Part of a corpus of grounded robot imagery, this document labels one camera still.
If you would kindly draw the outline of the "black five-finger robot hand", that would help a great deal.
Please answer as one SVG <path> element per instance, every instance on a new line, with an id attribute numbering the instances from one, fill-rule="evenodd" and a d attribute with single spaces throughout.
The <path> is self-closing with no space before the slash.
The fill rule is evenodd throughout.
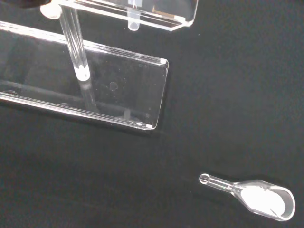
<path id="1" fill-rule="evenodd" d="M 49 4 L 52 0 L 6 0 L 9 5 L 13 5 L 19 8 L 35 8 L 46 4 Z"/>

